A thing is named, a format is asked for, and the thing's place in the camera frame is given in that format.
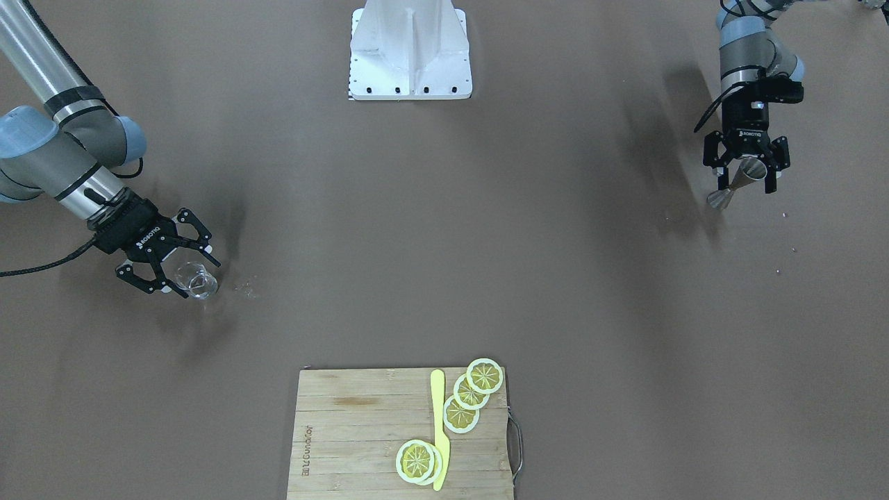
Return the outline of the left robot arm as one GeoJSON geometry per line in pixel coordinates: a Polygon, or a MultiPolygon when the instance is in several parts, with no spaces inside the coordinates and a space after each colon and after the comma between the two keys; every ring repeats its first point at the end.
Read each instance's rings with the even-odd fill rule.
{"type": "Polygon", "coordinates": [[[772,25],[787,12],[790,1],[721,2],[715,25],[720,32],[721,92],[702,115],[701,130],[715,111],[722,129],[704,138],[702,162],[717,177],[707,197],[712,208],[727,208],[740,188],[764,183],[777,190],[782,171],[790,168],[785,136],[770,139],[769,104],[794,104],[804,99],[804,61],[784,47],[772,25]]]}

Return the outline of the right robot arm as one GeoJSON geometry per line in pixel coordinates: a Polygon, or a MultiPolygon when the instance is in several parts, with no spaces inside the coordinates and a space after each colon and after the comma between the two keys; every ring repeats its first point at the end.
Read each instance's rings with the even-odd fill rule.
{"type": "Polygon", "coordinates": [[[163,265],[178,249],[218,265],[212,233],[188,208],[174,217],[162,215],[117,173],[118,167],[143,161],[142,127],[112,108],[31,3],[3,1],[1,24],[3,53],[42,101],[41,110],[19,106],[2,117],[2,200],[53,197],[92,231],[68,256],[20,269],[18,275],[53,269],[98,248],[124,252],[115,275],[147,294],[197,297],[194,283],[166,275],[163,265]]]}

